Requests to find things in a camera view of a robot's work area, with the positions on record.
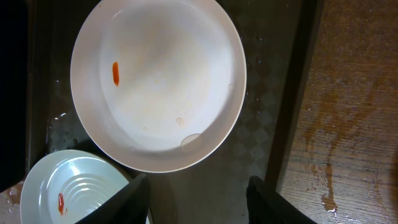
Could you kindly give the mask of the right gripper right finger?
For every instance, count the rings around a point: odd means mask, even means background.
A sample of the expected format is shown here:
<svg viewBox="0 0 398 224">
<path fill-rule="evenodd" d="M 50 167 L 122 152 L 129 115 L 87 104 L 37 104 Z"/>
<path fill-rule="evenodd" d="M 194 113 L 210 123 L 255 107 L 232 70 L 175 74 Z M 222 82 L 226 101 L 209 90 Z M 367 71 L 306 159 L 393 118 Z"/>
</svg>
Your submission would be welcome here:
<svg viewBox="0 0 398 224">
<path fill-rule="evenodd" d="M 249 224 L 316 224 L 258 176 L 246 188 Z"/>
</svg>

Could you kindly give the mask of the white plate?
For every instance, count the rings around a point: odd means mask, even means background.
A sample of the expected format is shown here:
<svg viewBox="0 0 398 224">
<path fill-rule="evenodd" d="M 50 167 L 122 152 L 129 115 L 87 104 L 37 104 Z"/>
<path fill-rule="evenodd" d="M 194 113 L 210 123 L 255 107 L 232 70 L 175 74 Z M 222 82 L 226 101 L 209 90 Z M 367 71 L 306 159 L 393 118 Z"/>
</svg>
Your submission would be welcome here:
<svg viewBox="0 0 398 224">
<path fill-rule="evenodd" d="M 243 107 L 243 44 L 216 1 L 100 1 L 73 48 L 70 85 L 94 143 L 135 170 L 186 169 Z"/>
<path fill-rule="evenodd" d="M 92 153 L 53 152 L 29 171 L 21 193 L 21 222 L 76 223 L 125 187 L 132 177 Z"/>
</svg>

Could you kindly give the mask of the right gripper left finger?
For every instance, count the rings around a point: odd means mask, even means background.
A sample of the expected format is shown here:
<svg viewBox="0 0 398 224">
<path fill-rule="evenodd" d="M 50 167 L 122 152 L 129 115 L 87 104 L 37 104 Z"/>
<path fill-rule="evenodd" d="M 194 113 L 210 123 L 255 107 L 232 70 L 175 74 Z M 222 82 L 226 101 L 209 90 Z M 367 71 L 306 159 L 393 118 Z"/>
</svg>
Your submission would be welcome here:
<svg viewBox="0 0 398 224">
<path fill-rule="evenodd" d="M 149 202 L 149 181 L 145 174 L 140 174 L 76 224 L 145 224 Z"/>
</svg>

